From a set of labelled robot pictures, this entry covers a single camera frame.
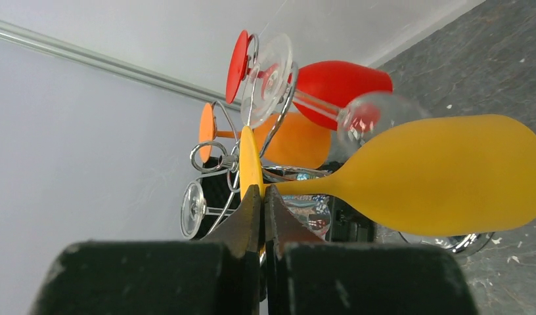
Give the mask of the clear wine glass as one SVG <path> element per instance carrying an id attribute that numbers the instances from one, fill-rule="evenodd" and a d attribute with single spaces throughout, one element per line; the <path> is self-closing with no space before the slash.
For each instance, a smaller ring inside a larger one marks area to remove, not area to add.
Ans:
<path id="1" fill-rule="evenodd" d="M 286 34 L 260 47 L 256 34 L 242 31 L 229 66 L 227 102 L 235 99 L 241 87 L 245 125 L 259 127 L 281 105 L 269 130 L 273 137 L 295 106 L 314 124 L 335 131 L 349 153 L 392 127 L 430 117 L 419 105 L 394 95 L 385 72 L 339 60 L 299 68 Z"/>
<path id="2" fill-rule="evenodd" d="M 235 195 L 205 193 L 199 180 L 188 183 L 180 208 L 180 230 L 186 240 L 198 240 L 236 211 Z"/>

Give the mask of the red plastic wine glass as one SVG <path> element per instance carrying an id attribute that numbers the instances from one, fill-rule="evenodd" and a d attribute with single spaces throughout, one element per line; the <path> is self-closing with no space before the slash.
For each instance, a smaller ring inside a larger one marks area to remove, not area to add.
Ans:
<path id="1" fill-rule="evenodd" d="M 243 121 L 258 127 L 278 105 L 290 100 L 313 123 L 336 130 L 338 110 L 354 98 L 372 92 L 390 93 L 365 91 L 365 83 L 344 78 L 335 67 L 326 73 L 315 70 L 310 74 L 309 65 L 297 67 L 292 42 L 285 33 L 264 45 L 259 43 L 257 58 L 248 64 L 248 73 L 239 87 L 244 89 L 240 110 Z"/>

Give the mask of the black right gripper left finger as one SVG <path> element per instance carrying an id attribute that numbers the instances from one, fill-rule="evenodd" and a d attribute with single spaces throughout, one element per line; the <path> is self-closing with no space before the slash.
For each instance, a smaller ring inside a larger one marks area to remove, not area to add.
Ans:
<path id="1" fill-rule="evenodd" d="M 258 314 L 262 198 L 196 241 L 85 241 L 51 263 L 31 314 Z"/>

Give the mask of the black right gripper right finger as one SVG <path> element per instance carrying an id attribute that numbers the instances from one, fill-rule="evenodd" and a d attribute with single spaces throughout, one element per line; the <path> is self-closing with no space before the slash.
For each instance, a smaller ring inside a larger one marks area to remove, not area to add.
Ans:
<path id="1" fill-rule="evenodd" d="M 453 256 L 430 245 L 322 241 L 265 191 L 270 314 L 477 314 Z"/>

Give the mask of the chrome wine glass rack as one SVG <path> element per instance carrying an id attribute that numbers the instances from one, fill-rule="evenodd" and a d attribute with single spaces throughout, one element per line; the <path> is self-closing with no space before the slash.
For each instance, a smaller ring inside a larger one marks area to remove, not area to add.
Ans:
<path id="1" fill-rule="evenodd" d="M 259 38 L 256 34 L 249 34 L 246 30 L 241 31 L 234 51 L 231 57 L 230 69 L 228 71 L 226 99 L 233 102 L 236 97 L 237 90 L 242 81 L 244 81 L 248 73 L 248 64 L 257 58 L 259 52 Z M 327 60 L 309 65 L 308 72 L 313 74 L 315 70 L 320 70 L 322 73 L 329 72 L 331 67 L 335 67 L 346 79 L 351 79 L 355 82 L 363 82 L 366 84 L 365 91 L 393 91 L 393 81 L 388 73 L 378 69 L 373 69 L 351 62 L 340 60 Z M 232 131 L 234 137 L 238 136 L 238 132 Z M 194 159 L 199 156 L 202 163 L 194 163 L 194 168 L 201 173 L 220 174 L 223 170 L 227 172 L 227 180 L 229 189 L 234 189 L 232 173 L 238 171 L 238 154 L 222 153 L 219 157 L 212 157 L 211 150 L 214 140 L 200 142 L 195 147 L 190 157 Z M 474 233 L 461 236 L 449 236 L 446 238 L 422 238 L 423 243 L 439 246 L 456 255 L 469 256 L 478 252 L 481 248 L 487 245 L 493 233 Z"/>

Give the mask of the orange plastic wine glass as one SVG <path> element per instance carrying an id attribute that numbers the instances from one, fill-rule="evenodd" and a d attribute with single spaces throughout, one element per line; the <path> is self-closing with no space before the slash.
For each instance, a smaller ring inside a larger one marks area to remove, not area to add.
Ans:
<path id="1" fill-rule="evenodd" d="M 205 104 L 200 118 L 199 141 L 233 137 L 232 131 L 217 129 L 213 105 Z M 329 129 L 311 122 L 302 114 L 289 112 L 263 158 L 278 165 L 317 169 L 327 160 L 331 144 L 332 135 Z"/>

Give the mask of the yellow plastic wine glass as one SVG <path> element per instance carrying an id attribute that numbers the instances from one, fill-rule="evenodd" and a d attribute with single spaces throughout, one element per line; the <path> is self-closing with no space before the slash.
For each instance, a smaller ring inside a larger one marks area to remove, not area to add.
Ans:
<path id="1" fill-rule="evenodd" d="M 510 230 L 536 218 L 536 134 L 505 115 L 421 119 L 377 135 L 328 176 L 276 187 L 335 196 L 419 236 Z"/>

